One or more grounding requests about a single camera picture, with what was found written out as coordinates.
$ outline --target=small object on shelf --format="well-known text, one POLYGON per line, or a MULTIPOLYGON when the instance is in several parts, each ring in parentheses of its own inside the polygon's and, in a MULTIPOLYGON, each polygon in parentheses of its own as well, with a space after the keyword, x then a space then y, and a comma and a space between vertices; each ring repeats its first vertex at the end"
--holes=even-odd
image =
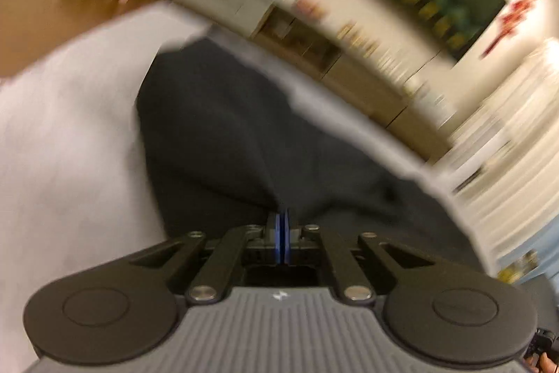
POLYGON ((361 28, 352 28, 351 31, 353 31, 351 34, 347 34, 345 37, 345 41, 349 42, 350 44, 353 43, 355 41, 355 39, 357 37, 359 37, 359 35, 361 34, 361 28))
POLYGON ((369 43, 369 45, 365 47, 365 52, 363 53, 363 57, 370 57, 378 49, 379 45, 380 44, 378 41, 373 40, 371 43, 369 43))
POLYGON ((414 73, 410 76, 406 82, 403 84, 402 89, 404 93, 413 98, 416 93, 421 89, 421 86, 424 84, 425 81, 417 74, 414 73))
POLYGON ((346 35, 356 26, 357 23, 348 22, 343 25, 340 30, 337 32, 337 39, 343 40, 346 38, 346 35))
POLYGON ((390 75, 393 69, 396 67, 396 61, 394 60, 390 50, 385 51, 376 62, 377 68, 381 73, 384 73, 387 77, 392 79, 390 75))
POLYGON ((364 36, 354 36, 349 42, 351 48, 360 48, 365 43, 364 36))
POLYGON ((295 0, 293 7, 313 21, 320 21, 326 16, 326 11, 313 0, 295 0))
POLYGON ((517 259, 510 266, 505 267, 499 272, 497 278, 505 283, 515 283, 520 280, 528 272, 538 267, 538 256, 534 250, 530 250, 520 259, 517 259))
POLYGON ((481 58, 486 57, 493 51, 502 39, 516 33, 517 26, 526 19, 526 13, 534 8, 534 3, 536 1, 537 0, 517 0, 510 6, 510 12, 500 18, 501 32, 483 52, 481 58))

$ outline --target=dark fabric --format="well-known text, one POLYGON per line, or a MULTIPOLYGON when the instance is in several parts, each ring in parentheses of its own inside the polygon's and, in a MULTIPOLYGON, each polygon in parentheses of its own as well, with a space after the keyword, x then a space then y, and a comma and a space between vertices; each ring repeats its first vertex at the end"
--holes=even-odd
POLYGON ((536 307, 538 327, 550 330, 559 336, 559 313, 557 311, 559 302, 557 302, 555 290, 550 280, 544 274, 541 274, 518 286, 528 293, 536 307))
POLYGON ((156 56, 136 106, 169 236, 222 236, 289 210, 300 224, 353 239, 375 231, 481 269, 437 201, 293 113, 275 84, 208 39, 156 56))

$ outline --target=metal screw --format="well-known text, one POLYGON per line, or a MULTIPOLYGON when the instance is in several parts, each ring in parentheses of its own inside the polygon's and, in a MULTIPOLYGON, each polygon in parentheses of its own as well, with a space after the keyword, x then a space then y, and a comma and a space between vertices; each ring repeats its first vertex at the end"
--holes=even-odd
POLYGON ((206 302, 215 299, 217 291, 211 286, 198 285, 190 290, 190 297, 198 302, 206 302))
POLYGON ((368 300, 373 296, 373 292, 366 286, 348 286, 344 295, 353 301, 368 300))

